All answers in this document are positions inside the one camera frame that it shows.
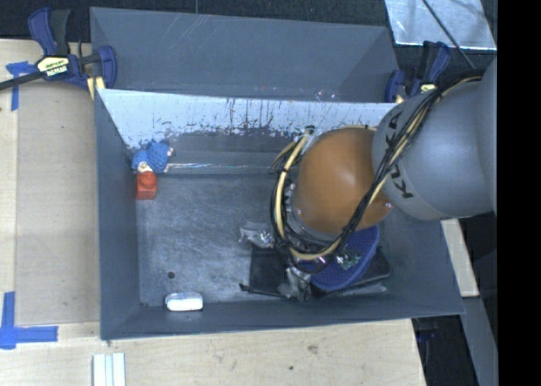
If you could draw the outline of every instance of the blue clamp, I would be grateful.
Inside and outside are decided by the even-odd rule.
[[[66,22],[69,10],[53,11],[51,8],[42,8],[35,11],[28,18],[28,28],[32,39],[40,44],[43,56],[64,56],[69,59],[72,69],[71,75],[67,77],[43,76],[48,81],[63,81],[64,83],[76,85],[81,89],[88,89],[88,75],[81,71],[79,59],[69,53],[69,46],[65,41]],[[101,61],[101,76],[107,88],[113,87],[117,79],[117,59],[111,46],[100,46],[98,54]]]
[[[385,102],[395,102],[396,96],[409,99],[418,95],[421,85],[436,84],[451,60],[451,50],[443,42],[423,42],[423,55],[417,69],[408,72],[395,69],[385,87]]]
[[[2,327],[0,327],[0,349],[13,350],[17,344],[25,342],[56,342],[58,326],[33,326],[19,328],[14,326],[15,292],[3,295]]]
[[[0,83],[0,90],[13,87],[12,111],[19,108],[19,84],[42,78],[45,81],[62,81],[88,90],[89,76],[82,68],[85,64],[101,62],[96,75],[103,78],[107,88],[113,87],[117,79],[117,59],[111,46],[100,46],[97,54],[79,57],[69,53],[65,40],[66,24],[70,11],[42,8],[28,18],[28,27],[32,39],[40,44],[43,57],[30,66],[27,62],[10,63],[7,68],[13,79]]]

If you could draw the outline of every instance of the kuka logo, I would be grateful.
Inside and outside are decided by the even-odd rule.
[[[396,128],[398,127],[397,122],[398,122],[398,119],[400,118],[402,113],[403,113],[403,111],[398,112],[389,121],[389,130],[392,129],[393,133],[392,133],[392,136],[390,138],[389,138],[388,133],[385,134],[385,142],[387,143],[387,149],[389,149],[391,144],[394,143],[394,141],[395,141]],[[411,197],[413,197],[413,194],[409,193],[407,191],[406,181],[402,178],[402,175],[400,173],[400,168],[398,168],[398,164],[395,165],[395,170],[394,170],[394,172],[391,173],[391,179],[392,179],[396,189],[398,189],[402,193],[402,198],[411,198]]]

